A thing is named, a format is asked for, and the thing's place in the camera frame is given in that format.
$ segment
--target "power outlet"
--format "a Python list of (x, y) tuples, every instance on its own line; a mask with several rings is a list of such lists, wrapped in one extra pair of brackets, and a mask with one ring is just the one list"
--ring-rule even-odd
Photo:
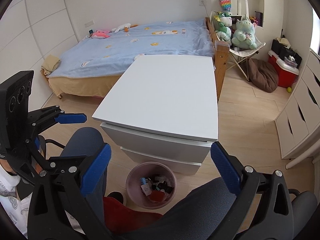
[(88, 23), (86, 23), (84, 26), (87, 28), (87, 27), (89, 27), (91, 25), (94, 25), (94, 21), (93, 20), (88, 22)]
[(199, 0), (199, 6), (206, 6), (207, 1), (206, 0)]

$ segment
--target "person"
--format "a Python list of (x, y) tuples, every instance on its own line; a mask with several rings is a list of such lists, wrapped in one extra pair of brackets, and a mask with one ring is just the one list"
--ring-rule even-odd
[[(104, 144), (102, 135), (92, 127), (77, 130), (63, 149), (61, 156), (93, 155)], [(12, 222), (27, 236), (27, 218), (31, 195), (19, 200), (16, 186), (20, 177), (14, 174), (5, 160), (0, 160), (0, 202)], [(92, 194), (85, 198), (97, 218), (104, 223), (103, 196), (106, 192), (107, 168)], [(108, 196), (124, 203), (124, 196), (112, 192)], [(127, 240), (206, 240), (227, 214), (236, 196), (231, 194), (222, 178), (215, 178), (208, 183), (192, 190), (184, 199), (175, 204), (163, 217), (149, 226), (122, 234)], [(72, 216), (73, 210), (61, 193), (67, 217), (73, 229), (84, 233)]]

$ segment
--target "blue blanket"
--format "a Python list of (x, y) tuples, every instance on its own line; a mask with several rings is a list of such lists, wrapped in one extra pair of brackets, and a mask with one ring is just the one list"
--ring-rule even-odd
[(106, 39), (86, 39), (60, 59), (48, 77), (86, 78), (123, 74), (138, 54), (213, 56), (212, 42), (203, 19), (140, 25), (111, 33)]

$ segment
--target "bed frame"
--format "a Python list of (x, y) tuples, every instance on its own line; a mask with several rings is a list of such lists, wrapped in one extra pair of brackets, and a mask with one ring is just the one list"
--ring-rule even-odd
[[(210, 33), (210, 37), (215, 49), (215, 54), (212, 60), (214, 61), (214, 64), (216, 66), (215, 80), (216, 80), (216, 88), (217, 88), (217, 99), (219, 100), (222, 85), (223, 85), (224, 75), (226, 72), (226, 64), (228, 61), (228, 54), (229, 54), (230, 47), (227, 42), (218, 40), (217, 35), (214, 31), (214, 27), (210, 24), (209, 18), (205, 18), (205, 21), (206, 21), (206, 26)], [(46, 79), (46, 81), (49, 83), (49, 79), (44, 74), (44, 70), (41, 69), (40, 72), (42, 76)], [(116, 81), (117, 79), (114, 78), (113, 83), (110, 85), (110, 89), (112, 85), (116, 83)]]

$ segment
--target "mint green unicorn plush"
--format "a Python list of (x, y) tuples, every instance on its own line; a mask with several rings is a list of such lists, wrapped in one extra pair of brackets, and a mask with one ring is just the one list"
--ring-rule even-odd
[(232, 44), (241, 49), (256, 49), (255, 23), (251, 23), (247, 15), (244, 20), (237, 20), (236, 31), (233, 34)]
[(214, 18), (219, 23), (219, 29), (215, 32), (217, 37), (231, 46), (231, 30), (229, 27), (232, 26), (232, 19), (230, 14), (228, 12), (218, 12), (218, 15)]

